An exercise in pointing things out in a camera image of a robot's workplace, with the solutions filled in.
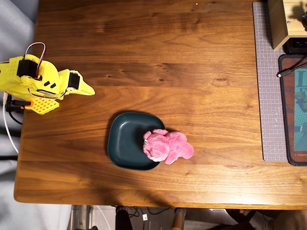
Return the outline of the yellow gripper black servo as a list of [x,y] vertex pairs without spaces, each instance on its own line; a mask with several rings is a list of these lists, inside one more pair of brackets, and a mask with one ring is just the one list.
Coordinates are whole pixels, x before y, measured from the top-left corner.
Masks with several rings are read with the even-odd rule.
[[79,72],[69,69],[58,71],[52,63],[43,61],[38,78],[31,88],[31,95],[37,98],[61,98],[68,94],[92,96],[94,89]]

